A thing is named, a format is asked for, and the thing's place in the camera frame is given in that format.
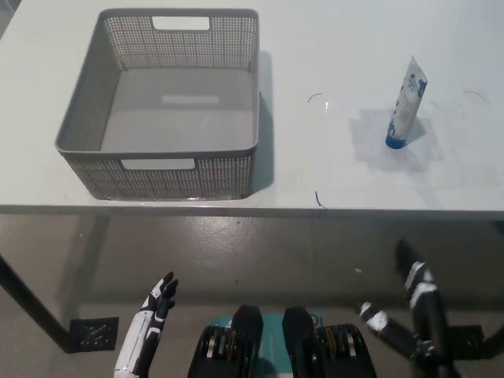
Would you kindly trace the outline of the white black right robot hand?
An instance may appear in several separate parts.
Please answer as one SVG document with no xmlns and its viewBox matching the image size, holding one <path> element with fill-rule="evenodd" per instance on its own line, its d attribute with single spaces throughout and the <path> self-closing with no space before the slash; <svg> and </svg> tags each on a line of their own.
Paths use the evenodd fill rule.
<svg viewBox="0 0 504 378">
<path fill-rule="evenodd" d="M 428 264 L 400 239 L 395 266 L 406 290 L 413 329 L 403 327 L 371 302 L 358 307 L 359 317 L 376 338 L 413 363 L 415 377 L 459 377 L 443 300 Z"/>
</svg>

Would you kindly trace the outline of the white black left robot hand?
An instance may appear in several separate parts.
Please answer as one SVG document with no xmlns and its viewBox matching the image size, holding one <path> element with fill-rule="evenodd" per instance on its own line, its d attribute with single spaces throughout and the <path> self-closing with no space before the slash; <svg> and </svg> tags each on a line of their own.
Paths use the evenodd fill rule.
<svg viewBox="0 0 504 378">
<path fill-rule="evenodd" d="M 148 377 L 166 318 L 175 305 L 178 280 L 169 272 L 147 295 L 135 314 L 114 367 L 114 377 Z"/>
</svg>

